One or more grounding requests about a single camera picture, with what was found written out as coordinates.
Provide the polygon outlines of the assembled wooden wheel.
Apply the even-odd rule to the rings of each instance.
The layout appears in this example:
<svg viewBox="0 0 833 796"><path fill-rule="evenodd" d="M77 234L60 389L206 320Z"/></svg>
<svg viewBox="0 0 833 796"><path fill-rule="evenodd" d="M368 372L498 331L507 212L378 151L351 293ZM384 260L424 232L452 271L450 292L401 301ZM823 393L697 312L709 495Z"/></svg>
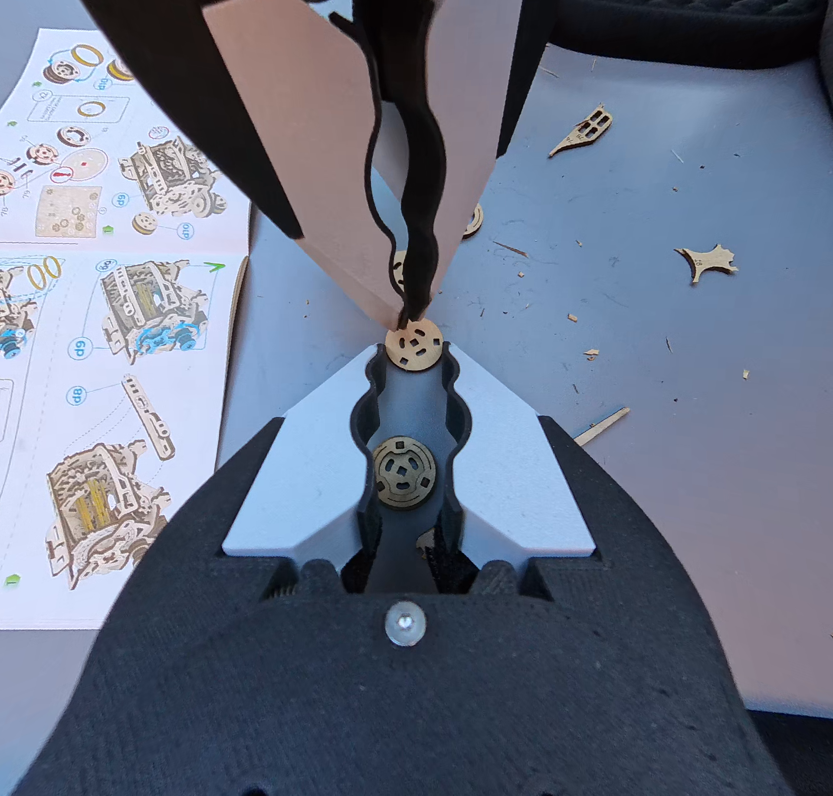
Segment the assembled wooden wheel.
<svg viewBox="0 0 833 796"><path fill-rule="evenodd" d="M373 452L377 497L393 510L413 510L430 498L436 483L432 452L413 437L393 436Z"/></svg>

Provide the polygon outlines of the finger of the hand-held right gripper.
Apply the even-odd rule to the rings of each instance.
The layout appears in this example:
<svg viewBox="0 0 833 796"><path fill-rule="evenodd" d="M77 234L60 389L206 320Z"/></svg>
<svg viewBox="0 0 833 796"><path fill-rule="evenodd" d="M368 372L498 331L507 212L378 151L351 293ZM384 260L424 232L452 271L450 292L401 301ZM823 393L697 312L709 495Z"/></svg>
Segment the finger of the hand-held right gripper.
<svg viewBox="0 0 833 796"><path fill-rule="evenodd" d="M301 227L298 245L397 329L395 238L371 192L377 81L356 29L302 0L224 0L203 16Z"/></svg>
<svg viewBox="0 0 833 796"><path fill-rule="evenodd" d="M352 0L377 81L371 192L404 262L399 328L419 320L529 88L528 0Z"/></svg>

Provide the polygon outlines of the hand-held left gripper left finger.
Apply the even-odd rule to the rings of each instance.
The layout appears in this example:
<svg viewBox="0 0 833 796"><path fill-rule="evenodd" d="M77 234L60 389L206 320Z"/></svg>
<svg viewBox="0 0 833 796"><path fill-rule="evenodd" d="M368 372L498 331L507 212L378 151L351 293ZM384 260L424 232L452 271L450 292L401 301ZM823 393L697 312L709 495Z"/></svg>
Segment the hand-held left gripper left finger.
<svg viewBox="0 0 833 796"><path fill-rule="evenodd" d="M347 591L364 591L381 533L367 442L380 425L386 365L382 346L370 346L286 413L223 542L226 554L297 566L323 559Z"/></svg>

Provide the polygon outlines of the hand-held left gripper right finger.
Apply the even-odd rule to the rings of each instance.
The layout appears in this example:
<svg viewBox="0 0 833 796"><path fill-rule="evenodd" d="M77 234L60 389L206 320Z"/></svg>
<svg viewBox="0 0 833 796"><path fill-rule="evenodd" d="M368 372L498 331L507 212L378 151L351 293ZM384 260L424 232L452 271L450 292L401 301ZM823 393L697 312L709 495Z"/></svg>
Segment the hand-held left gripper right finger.
<svg viewBox="0 0 833 796"><path fill-rule="evenodd" d="M441 593L466 593L488 562L523 574L531 558L586 557L596 545L535 410L445 343L443 507L430 548Z"/></svg>

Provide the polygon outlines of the black quilted wrist rest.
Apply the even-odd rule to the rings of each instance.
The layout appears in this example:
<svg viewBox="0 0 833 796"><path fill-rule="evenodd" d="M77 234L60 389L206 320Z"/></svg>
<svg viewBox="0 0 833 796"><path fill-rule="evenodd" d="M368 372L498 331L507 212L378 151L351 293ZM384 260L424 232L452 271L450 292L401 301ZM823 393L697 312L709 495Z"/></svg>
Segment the black quilted wrist rest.
<svg viewBox="0 0 833 796"><path fill-rule="evenodd" d="M560 0L550 40L620 59L765 69L814 54L827 0Z"/></svg>

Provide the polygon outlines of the long wooden sliver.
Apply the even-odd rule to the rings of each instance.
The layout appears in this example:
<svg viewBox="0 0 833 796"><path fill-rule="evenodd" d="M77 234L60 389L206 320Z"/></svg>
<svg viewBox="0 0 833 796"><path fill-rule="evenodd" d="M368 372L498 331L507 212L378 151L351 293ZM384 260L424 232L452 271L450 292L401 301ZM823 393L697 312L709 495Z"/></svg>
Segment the long wooden sliver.
<svg viewBox="0 0 833 796"><path fill-rule="evenodd" d="M591 440L595 439L602 433L604 433L607 429L611 426L616 424L619 420L623 417L630 414L629 407L622 407L615 411L613 414L609 415L608 417L602 419L598 423L591 424L589 428L582 431L576 437L574 437L574 441L579 446L587 445Z"/></svg>

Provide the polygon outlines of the slotted wooden disc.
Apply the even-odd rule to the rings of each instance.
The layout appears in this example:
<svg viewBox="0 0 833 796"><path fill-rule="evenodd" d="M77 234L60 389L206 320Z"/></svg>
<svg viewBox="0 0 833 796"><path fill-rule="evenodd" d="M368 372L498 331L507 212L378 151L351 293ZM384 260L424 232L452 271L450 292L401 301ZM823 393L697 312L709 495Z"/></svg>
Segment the slotted wooden disc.
<svg viewBox="0 0 833 796"><path fill-rule="evenodd" d="M442 357L443 334L429 319L410 321L406 327L387 332L385 349L394 366L420 372L431 368Z"/></svg>

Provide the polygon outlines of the white instruction booklet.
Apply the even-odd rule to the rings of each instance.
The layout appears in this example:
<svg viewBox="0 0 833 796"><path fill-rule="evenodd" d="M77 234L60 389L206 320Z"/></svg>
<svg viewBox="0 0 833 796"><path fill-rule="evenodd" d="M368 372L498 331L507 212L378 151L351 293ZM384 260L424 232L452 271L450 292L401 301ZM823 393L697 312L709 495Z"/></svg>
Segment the white instruction booklet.
<svg viewBox="0 0 833 796"><path fill-rule="evenodd" d="M1 625L99 628L214 470L250 204L98 31L1 124Z"/></svg>

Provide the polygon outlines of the star-shaped wooden offcut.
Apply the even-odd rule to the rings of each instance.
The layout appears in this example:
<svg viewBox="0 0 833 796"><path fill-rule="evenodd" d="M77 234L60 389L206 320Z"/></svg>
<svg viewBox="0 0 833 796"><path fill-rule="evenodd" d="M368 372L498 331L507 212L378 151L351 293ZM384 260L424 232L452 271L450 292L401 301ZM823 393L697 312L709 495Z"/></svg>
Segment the star-shaped wooden offcut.
<svg viewBox="0 0 833 796"><path fill-rule="evenodd" d="M675 252L679 253L688 262L691 269L692 286L698 284L703 273L707 271L717 270L726 274L734 274L739 271L739 268L733 265L734 252L724 248L720 243L712 250L705 252L697 252L687 248L677 248Z"/></svg>

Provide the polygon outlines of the grey desk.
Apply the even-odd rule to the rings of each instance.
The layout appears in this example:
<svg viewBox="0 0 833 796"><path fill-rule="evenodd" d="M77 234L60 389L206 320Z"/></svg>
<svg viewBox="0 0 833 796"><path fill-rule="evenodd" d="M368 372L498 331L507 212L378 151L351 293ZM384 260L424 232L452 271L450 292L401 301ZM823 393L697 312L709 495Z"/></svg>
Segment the grey desk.
<svg viewBox="0 0 833 796"><path fill-rule="evenodd" d="M547 42L536 71L549 45L560 48ZM734 339L719 339L696 378L654 387L665 398L643 398L636 414L622 406L630 414L588 449L682 560L747 703L829 716L830 101L814 59L762 70L641 62L730 75L721 127L725 143L730 125L741 128L731 179L744 205L732 238L744 286L730 305ZM446 336L570 432L622 408L564 424L506 383L521 371L503 374L497 350L508 339L482 327L476 303L479 292L495 296L472 245L483 224L432 306Z"/></svg>

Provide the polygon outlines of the slotted pointed wooden offcut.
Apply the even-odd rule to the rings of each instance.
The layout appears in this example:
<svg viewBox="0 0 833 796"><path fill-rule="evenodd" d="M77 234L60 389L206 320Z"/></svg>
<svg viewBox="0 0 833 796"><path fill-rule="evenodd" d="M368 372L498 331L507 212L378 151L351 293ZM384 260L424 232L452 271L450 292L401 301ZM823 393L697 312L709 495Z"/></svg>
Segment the slotted pointed wooden offcut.
<svg viewBox="0 0 833 796"><path fill-rule="evenodd" d="M605 109L604 104L597 105L590 114L577 123L570 133L555 147L548 158L568 149L585 147L592 144L600 135L604 134L612 123L612 116Z"/></svg>

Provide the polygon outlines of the scattered wood splinters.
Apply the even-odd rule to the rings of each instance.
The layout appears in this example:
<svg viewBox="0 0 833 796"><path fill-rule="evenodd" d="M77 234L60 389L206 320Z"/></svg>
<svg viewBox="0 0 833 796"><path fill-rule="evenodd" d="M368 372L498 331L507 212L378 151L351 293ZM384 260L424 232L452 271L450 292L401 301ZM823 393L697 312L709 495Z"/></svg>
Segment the scattered wood splinters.
<svg viewBox="0 0 833 796"><path fill-rule="evenodd" d="M719 339L744 270L691 285L677 248L718 243L742 267L739 123L721 127L726 72L599 59L549 45L506 156L482 197L482 327L507 337L506 383L564 424L665 398L696 378ZM609 129L555 148L604 104Z"/></svg>

